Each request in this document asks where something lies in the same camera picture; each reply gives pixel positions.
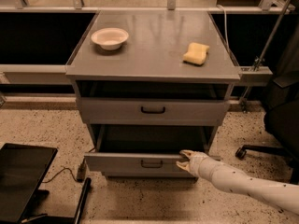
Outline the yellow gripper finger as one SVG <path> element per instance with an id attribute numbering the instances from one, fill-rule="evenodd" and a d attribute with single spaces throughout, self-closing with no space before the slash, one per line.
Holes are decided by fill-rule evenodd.
<path id="1" fill-rule="evenodd" d="M 181 150 L 179 152 L 179 154 L 181 156 L 184 156 L 184 157 L 188 158 L 188 159 L 191 159 L 192 157 L 194 157 L 196 155 L 196 152 L 192 151 L 192 150 Z"/>
<path id="2" fill-rule="evenodd" d="M 176 166 L 183 171 L 189 172 L 190 171 L 190 163 L 188 161 L 177 161 Z"/>

